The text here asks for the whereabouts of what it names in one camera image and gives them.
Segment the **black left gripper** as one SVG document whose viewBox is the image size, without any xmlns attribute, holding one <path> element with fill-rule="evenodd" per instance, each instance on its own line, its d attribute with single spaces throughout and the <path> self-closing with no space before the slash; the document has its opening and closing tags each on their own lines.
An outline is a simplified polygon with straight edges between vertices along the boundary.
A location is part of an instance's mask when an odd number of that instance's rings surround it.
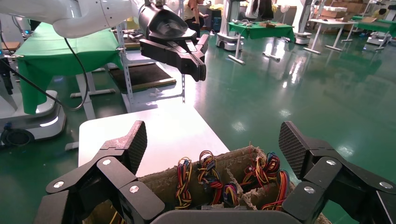
<svg viewBox="0 0 396 224">
<path fill-rule="evenodd" d="M 208 34 L 197 38 L 197 32 L 167 6 L 143 6 L 138 22 L 146 38 L 140 40 L 143 56 L 175 67 L 196 82 L 206 80 Z"/>
</svg>

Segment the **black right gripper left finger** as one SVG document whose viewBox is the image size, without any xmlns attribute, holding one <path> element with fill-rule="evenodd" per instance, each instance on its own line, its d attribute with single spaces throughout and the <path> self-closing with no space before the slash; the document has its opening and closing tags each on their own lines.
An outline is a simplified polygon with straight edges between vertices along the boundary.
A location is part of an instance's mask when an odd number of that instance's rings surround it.
<svg viewBox="0 0 396 224">
<path fill-rule="evenodd" d="M 143 121 L 120 138 L 106 141 L 86 164 L 51 181 L 34 218 L 36 224 L 80 224 L 110 201 L 128 224 L 149 224 L 165 209 L 136 173 L 147 148 Z"/>
</svg>

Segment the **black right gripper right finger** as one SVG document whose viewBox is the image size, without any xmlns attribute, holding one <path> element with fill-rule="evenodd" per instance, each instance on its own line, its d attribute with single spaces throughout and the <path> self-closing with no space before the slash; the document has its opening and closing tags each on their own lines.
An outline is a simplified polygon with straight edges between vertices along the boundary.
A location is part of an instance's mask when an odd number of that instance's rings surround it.
<svg viewBox="0 0 396 224">
<path fill-rule="evenodd" d="M 300 181 L 282 203 L 301 224 L 312 224 L 332 201 L 361 224 L 396 221 L 396 185 L 344 159 L 328 142 L 281 124 L 279 148 Z"/>
</svg>

